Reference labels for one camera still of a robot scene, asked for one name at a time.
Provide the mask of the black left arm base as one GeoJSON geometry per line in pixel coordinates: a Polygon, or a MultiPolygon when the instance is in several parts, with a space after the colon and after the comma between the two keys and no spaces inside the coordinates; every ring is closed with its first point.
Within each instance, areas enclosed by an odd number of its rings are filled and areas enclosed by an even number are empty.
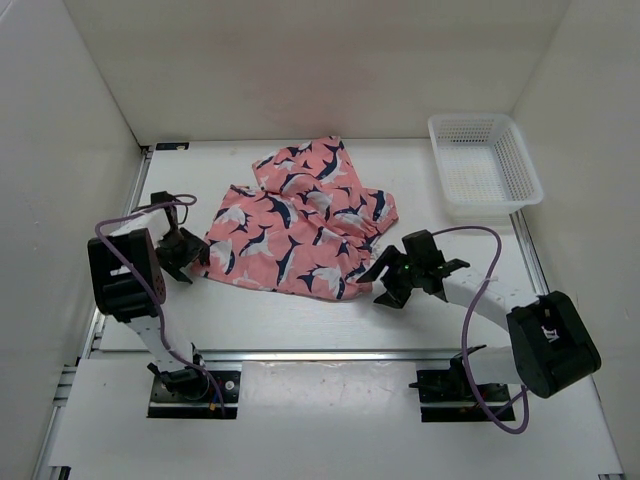
{"type": "Polygon", "coordinates": [[[216,381],[200,371],[186,367],[183,371],[161,372],[154,363],[147,369],[153,374],[147,407],[152,419],[235,420],[241,390],[241,371],[210,370],[216,381]]]}

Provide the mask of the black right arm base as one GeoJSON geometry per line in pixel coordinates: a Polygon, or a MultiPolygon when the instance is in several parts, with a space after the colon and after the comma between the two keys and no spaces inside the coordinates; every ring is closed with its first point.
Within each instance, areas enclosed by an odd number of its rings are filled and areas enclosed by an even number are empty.
{"type": "MultiPolygon", "coordinates": [[[[423,423],[477,423],[490,419],[479,406],[469,382],[462,353],[455,349],[413,350],[423,423]]],[[[501,422],[515,420],[510,388],[521,383],[509,347],[480,345],[468,351],[471,372],[481,398],[501,422]]]]}

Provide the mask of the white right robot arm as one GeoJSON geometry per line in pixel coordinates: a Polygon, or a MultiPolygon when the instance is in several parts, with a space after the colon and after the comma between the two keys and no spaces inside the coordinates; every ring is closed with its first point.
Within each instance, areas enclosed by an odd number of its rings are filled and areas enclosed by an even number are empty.
{"type": "Polygon", "coordinates": [[[506,347],[473,347],[461,336],[461,353],[451,363],[449,387],[470,400],[486,384],[521,385],[549,398],[597,372],[602,359],[572,300],[560,291],[527,293],[482,274],[461,259],[448,260],[427,230],[402,239],[404,248],[387,247],[361,283],[380,280],[376,303],[401,309],[415,289],[466,308],[463,326],[478,314],[506,331],[506,347]]]}

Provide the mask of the pink shark print shorts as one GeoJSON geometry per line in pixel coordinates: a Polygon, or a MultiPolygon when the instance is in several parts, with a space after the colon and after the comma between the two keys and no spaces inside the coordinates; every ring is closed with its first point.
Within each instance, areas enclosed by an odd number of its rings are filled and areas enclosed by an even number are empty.
{"type": "Polygon", "coordinates": [[[252,165],[256,186],[232,185],[193,272],[260,291],[329,301],[371,291],[359,278],[398,219],[394,197],[364,186],[345,144],[328,136],[284,147],[252,165]]]}

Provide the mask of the aluminium front rail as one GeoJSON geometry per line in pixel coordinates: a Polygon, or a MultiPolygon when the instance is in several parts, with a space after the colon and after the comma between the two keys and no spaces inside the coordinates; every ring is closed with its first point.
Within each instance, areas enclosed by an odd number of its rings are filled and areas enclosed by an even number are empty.
{"type": "Polygon", "coordinates": [[[460,348],[426,349],[302,349],[302,350],[202,350],[204,359],[211,362],[358,362],[446,361],[458,355],[460,348]]]}

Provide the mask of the small black label plate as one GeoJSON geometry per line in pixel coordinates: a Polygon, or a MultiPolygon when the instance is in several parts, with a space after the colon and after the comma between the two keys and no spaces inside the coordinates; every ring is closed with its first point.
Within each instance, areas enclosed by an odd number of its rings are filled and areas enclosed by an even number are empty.
{"type": "Polygon", "coordinates": [[[189,142],[160,142],[155,145],[156,151],[184,151],[188,150],[189,142]]]}

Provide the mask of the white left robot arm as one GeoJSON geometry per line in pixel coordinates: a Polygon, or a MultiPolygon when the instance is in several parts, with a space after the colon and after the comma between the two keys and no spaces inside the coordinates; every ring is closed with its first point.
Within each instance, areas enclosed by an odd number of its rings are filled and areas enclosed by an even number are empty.
{"type": "Polygon", "coordinates": [[[210,377],[179,323],[166,317],[164,276],[192,284],[189,270],[209,264],[209,244],[184,227],[196,202],[192,194],[155,192],[148,205],[129,215],[99,221],[87,243],[99,311],[136,333],[155,358],[154,375],[175,378],[175,388],[188,400],[206,395],[210,377]]]}

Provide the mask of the white plastic mesh basket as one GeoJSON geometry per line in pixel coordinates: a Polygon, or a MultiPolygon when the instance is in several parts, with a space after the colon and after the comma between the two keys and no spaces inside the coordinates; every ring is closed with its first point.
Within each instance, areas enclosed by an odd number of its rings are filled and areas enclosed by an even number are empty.
{"type": "Polygon", "coordinates": [[[439,114],[429,138],[447,213],[491,221],[542,202],[544,192],[523,137],[505,114],[439,114]]]}

